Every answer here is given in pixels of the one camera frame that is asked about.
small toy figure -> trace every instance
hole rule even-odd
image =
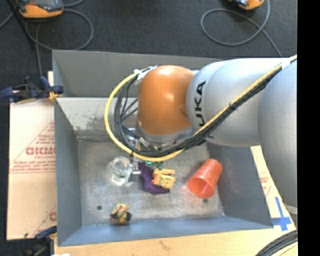
[[[151,183],[161,186],[164,189],[172,189],[176,181],[176,178],[172,177],[172,175],[175,173],[175,170],[171,169],[155,169],[152,174],[153,180]]]
[[[170,192],[170,189],[163,188],[160,185],[153,184],[153,169],[145,163],[138,163],[139,170],[141,171],[141,176],[144,180],[144,190],[150,192],[154,195],[166,194]]]
[[[129,205],[126,205],[124,203],[117,203],[115,207],[113,207],[110,214],[112,224],[128,223],[132,218],[132,214],[128,212],[129,208]]]

black floor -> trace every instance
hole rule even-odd
[[[65,0],[71,4],[77,0]],[[219,41],[237,43],[256,33],[266,18],[268,2],[255,11],[244,12],[227,0],[84,0],[65,11],[52,22],[38,28],[38,41],[49,48],[76,49],[90,38],[86,51],[143,53],[210,57],[223,60],[252,57],[290,57],[297,54],[298,0],[270,0],[270,12],[263,31],[242,45],[227,46],[211,40],[201,28],[201,17],[212,9],[227,9],[209,13],[204,27]],[[6,0],[0,1],[0,24],[10,15]],[[38,25],[29,23],[35,37]],[[40,74],[52,68],[49,49],[39,49],[26,37],[13,16],[0,27],[0,90],[19,85],[26,76],[35,82]],[[30,240],[6,241],[8,197],[8,106],[0,105],[0,256],[17,255],[33,244]]]

cable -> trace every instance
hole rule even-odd
[[[266,1],[267,2],[267,11],[266,11],[266,15],[265,15],[265,18],[264,18],[264,21],[262,23],[261,26],[259,26],[257,23],[255,23],[252,19],[238,13],[238,12],[235,12],[233,10],[228,10],[228,9],[211,9],[211,10],[208,10],[207,12],[205,12],[202,17],[201,17],[201,20],[200,20],[200,25],[201,25],[201,28],[203,30],[203,32],[205,33],[205,35],[207,37],[209,37],[211,40],[213,40],[214,42],[220,44],[220,45],[223,45],[223,46],[240,46],[240,45],[243,45],[245,43],[248,43],[249,41],[251,41],[252,39],[254,39],[260,32],[262,32],[267,38],[268,40],[271,42],[272,46],[275,48],[275,50],[277,51],[277,53],[279,54],[280,57],[282,57],[282,54],[281,52],[279,51],[278,47],[276,46],[276,44],[274,43],[274,41],[269,37],[269,35],[263,30],[263,28],[265,27],[268,19],[269,19],[269,15],[270,15],[270,2],[269,0]],[[211,36],[205,29],[205,26],[204,26],[204,19],[205,17],[208,15],[208,14],[211,14],[211,13],[216,13],[216,12],[225,12],[225,13],[232,13],[234,15],[238,15],[244,19],[246,19],[247,21],[249,21],[250,23],[252,23],[253,25],[255,25],[258,30],[253,34],[251,35],[249,38],[243,40],[243,41],[239,41],[239,42],[234,42],[234,43],[230,43],[230,42],[224,42],[224,41],[220,41],[216,38],[214,38],[213,36]]]
[[[9,16],[2,23],[0,23],[0,29],[12,18],[13,15],[14,13],[11,12]]]
[[[76,1],[76,2],[72,2],[72,3],[63,3],[63,7],[64,8],[70,8],[70,7],[74,7],[74,6],[77,6],[79,4],[81,4],[84,0],[79,0],[79,1]]]
[[[297,60],[297,55],[290,58],[290,63]],[[207,122],[204,126],[202,126],[198,131],[196,131],[192,137],[186,139],[184,142],[176,145],[173,148],[163,150],[163,151],[157,151],[157,152],[148,152],[148,151],[140,151],[136,148],[132,148],[129,143],[123,138],[124,132],[122,130],[117,129],[117,133],[120,137],[122,137],[122,142],[125,143],[124,145],[122,142],[120,142],[112,133],[109,125],[108,120],[108,113],[109,108],[112,102],[112,99],[116,95],[116,93],[124,87],[126,89],[126,84],[131,81],[130,84],[132,84],[132,79],[137,78],[137,74],[132,74],[125,78],[121,83],[119,83],[115,89],[111,92],[111,95],[108,98],[108,101],[105,106],[104,111],[104,122],[105,127],[107,130],[107,133],[111,137],[111,139],[115,142],[116,145],[118,145],[122,150],[125,152],[146,161],[152,161],[152,162],[161,162],[168,159],[171,159],[184,150],[190,149],[196,145],[199,145],[204,141],[204,139],[212,133],[212,131],[227,117],[229,116],[237,107],[239,107],[241,104],[246,102],[248,99],[250,99],[253,95],[261,91],[266,87],[268,82],[282,69],[282,64],[278,64],[273,69],[271,69],[269,72],[261,76],[259,79],[257,79],[251,86],[249,86],[245,91],[243,91],[241,94],[239,94],[234,100],[232,100],[228,105],[226,105],[218,114],[216,114],[209,122]],[[120,92],[120,95],[124,94],[126,91],[122,90]],[[121,102],[120,97],[118,97],[117,103]],[[115,126],[119,126],[119,120],[117,120],[117,116],[119,116],[119,108],[115,109],[114,111],[114,117],[115,117]]]
[[[255,256],[272,256],[280,250],[298,242],[298,230],[286,233],[267,244]]]
[[[78,50],[81,50],[85,47],[87,47],[88,44],[90,44],[90,42],[92,41],[93,39],[93,36],[94,36],[94,27],[93,27],[93,24],[91,23],[91,21],[84,15],[82,14],[81,12],[79,11],[76,11],[76,10],[72,10],[72,9],[65,9],[64,12],[69,12],[69,13],[74,13],[82,18],[84,18],[86,20],[86,22],[89,24],[90,26],[90,36],[89,36],[89,39],[85,42],[85,44],[81,45],[80,47],[78,48],[74,48],[74,49],[71,49],[71,50],[75,50],[75,51],[78,51]],[[42,48],[45,48],[47,50],[54,50],[53,47],[49,47],[49,46],[46,46],[45,44],[43,43],[40,43],[38,41],[38,35],[39,35],[39,29],[40,29],[40,23],[37,25],[37,28],[36,28],[36,32],[35,32],[35,38],[32,37],[32,35],[30,34],[29,32],[29,29],[28,29],[28,22],[26,22],[25,24],[25,31],[28,35],[28,37],[31,39],[31,41],[33,41],[35,43],[35,47],[36,47],[36,56],[37,56],[37,62],[38,62],[38,68],[39,68],[39,73],[40,73],[40,76],[42,76],[42,67],[41,67],[41,59],[40,59],[40,50],[39,50],[39,46],[41,46]]]
[[[81,49],[87,47],[87,45],[90,44],[90,42],[92,41],[93,36],[94,36],[94,26],[93,26],[93,24],[91,23],[91,21],[90,21],[84,14],[82,14],[82,13],[79,12],[79,11],[72,10],[72,9],[65,9],[65,10],[63,10],[63,11],[64,11],[64,12],[67,12],[67,13],[73,13],[73,14],[76,14],[76,15],[84,18],[85,21],[89,24],[89,26],[90,26],[90,31],[91,31],[90,36],[89,36],[89,39],[86,41],[85,44],[81,45],[81,46],[78,47],[78,48],[74,48],[74,49],[70,49],[70,50],[78,51],[78,50],[81,50]],[[47,50],[50,50],[50,51],[54,50],[54,48],[49,47],[49,46],[47,46],[47,45],[45,45],[45,44],[43,44],[43,43],[40,43],[38,40],[36,40],[36,39],[30,34],[29,29],[28,29],[28,22],[26,23],[26,27],[25,27],[25,28],[26,28],[26,32],[27,32],[29,38],[30,38],[35,44],[41,46],[42,48],[45,48],[45,49],[47,49]]]

black cable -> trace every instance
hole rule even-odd
[[[268,19],[269,19],[269,15],[270,15],[270,1],[267,0],[266,1],[267,3],[267,10],[266,10],[266,15],[265,15],[265,18],[264,18],[264,21],[262,23],[261,26],[259,26],[257,23],[255,23],[252,19],[236,12],[236,11],[233,11],[233,10],[228,10],[228,9],[211,9],[211,10],[208,10],[207,12],[205,12],[201,19],[200,19],[200,26],[201,26],[201,29],[202,31],[204,32],[204,34],[210,38],[212,41],[220,44],[220,45],[223,45],[223,46],[241,46],[243,44],[246,44],[248,43],[249,41],[251,41],[252,39],[254,39],[260,32],[262,32],[267,38],[268,40],[270,41],[270,43],[272,44],[272,46],[274,47],[274,49],[276,50],[276,52],[278,53],[278,55],[280,57],[282,57],[282,54],[281,52],[279,51],[278,47],[276,46],[276,44],[274,43],[274,41],[271,39],[271,37],[263,30],[263,28],[265,27]],[[225,41],[221,41],[221,40],[218,40],[216,38],[214,38],[212,35],[210,35],[207,30],[205,29],[205,26],[204,26],[204,19],[207,15],[209,14],[212,14],[212,13],[217,13],[217,12],[225,12],[225,13],[231,13],[231,14],[234,14],[234,15],[237,15],[237,16],[240,16],[246,20],[248,20],[251,24],[255,25],[258,30],[253,34],[251,35],[249,38],[243,40],[243,41],[239,41],[239,42],[234,42],[234,43],[231,43],[231,42],[225,42]]]
[[[84,0],[79,0],[79,1],[76,1],[76,2],[72,2],[72,3],[65,3],[63,2],[63,7],[64,8],[70,8],[70,7],[74,7],[74,6],[77,6],[79,4],[81,4]]]
[[[89,39],[86,41],[85,44],[81,45],[80,47],[78,48],[74,48],[74,49],[71,49],[71,50],[75,50],[75,51],[78,51],[78,50],[82,50],[83,48],[87,47],[87,45],[92,41],[93,39],[93,36],[94,36],[94,27],[93,27],[93,24],[91,23],[91,21],[84,15],[82,14],[81,12],[79,11],[76,11],[76,10],[72,10],[72,9],[65,9],[64,12],[69,12],[69,13],[74,13],[82,18],[84,18],[87,23],[89,24],[90,26],[90,37]],[[38,62],[38,68],[39,68],[39,73],[40,73],[40,76],[43,76],[43,72],[42,72],[42,65],[41,65],[41,59],[40,59],[40,50],[39,50],[39,46],[42,47],[42,48],[45,48],[47,50],[54,50],[53,47],[49,47],[49,46],[46,46],[44,45],[43,43],[40,43],[38,41],[38,36],[39,36],[39,29],[40,29],[40,23],[37,24],[37,28],[36,28],[36,32],[35,32],[35,38],[32,37],[32,35],[30,34],[29,32],[29,28],[28,28],[28,21],[25,23],[25,31],[26,31],[26,34],[27,36],[29,37],[29,39],[35,43],[35,47],[36,47],[36,56],[37,56],[37,62]]]
[[[255,256],[272,256],[280,250],[298,242],[298,230],[286,233],[267,244]]]
[[[229,107],[223,112],[222,115],[220,115],[215,121],[213,121],[211,124],[209,124],[206,128],[204,128],[202,131],[197,133],[196,135],[185,139],[183,142],[176,144],[175,146],[164,149],[162,151],[156,151],[154,150],[148,151],[148,150],[138,150],[136,148],[133,148],[127,141],[124,131],[122,129],[122,121],[121,121],[121,102],[124,98],[124,95],[128,93],[128,90],[130,86],[133,84],[133,82],[137,79],[137,76],[135,76],[130,83],[127,83],[123,86],[122,90],[119,93],[119,96],[117,98],[117,102],[115,105],[114,110],[114,122],[115,122],[115,128],[118,136],[120,137],[120,140],[129,147],[133,152],[143,155],[145,157],[164,157],[166,155],[169,155],[173,152],[179,151],[179,150],[188,150],[192,147],[195,147],[197,145],[200,145],[205,141],[208,135],[210,135],[214,129],[216,129],[234,110],[236,110],[239,106],[241,106],[243,103],[245,103],[248,99],[256,95],[258,92],[263,90],[269,81],[279,72],[281,71],[280,68],[278,68],[273,73],[269,74],[267,77],[265,77],[259,84],[257,84],[252,90],[247,92],[245,95],[240,97],[237,101],[233,102],[232,104],[229,104]]]
[[[76,11],[76,10],[73,10],[73,9],[65,9],[64,12],[73,13],[73,14],[76,14],[76,15],[84,18],[85,21],[86,21],[86,22],[89,24],[89,26],[90,26],[90,31],[91,31],[91,33],[90,33],[89,39],[88,39],[83,45],[81,45],[81,46],[79,46],[79,47],[77,47],[77,48],[70,49],[70,50],[74,50],[74,51],[82,50],[83,48],[87,47],[88,44],[90,44],[90,42],[92,41],[93,36],[94,36],[94,26],[93,26],[93,24],[91,23],[91,21],[90,21],[84,14],[82,14],[82,13],[79,12],[79,11]],[[35,44],[39,45],[39,46],[42,47],[42,48],[45,48],[45,49],[47,49],[47,50],[50,50],[50,51],[55,50],[55,48],[53,48],[53,47],[49,47],[49,46],[47,46],[47,45],[45,45],[45,44],[43,44],[43,43],[40,43],[39,41],[37,41],[37,40],[30,34],[29,29],[28,29],[28,22],[26,22],[25,29],[26,29],[26,33],[27,33],[28,37],[29,37]]]
[[[7,18],[5,18],[5,20],[4,20],[2,23],[0,23],[0,29],[1,29],[5,24],[7,24],[7,22],[12,18],[13,15],[14,15],[14,13],[11,12],[11,13],[9,14],[9,16],[8,16]]]

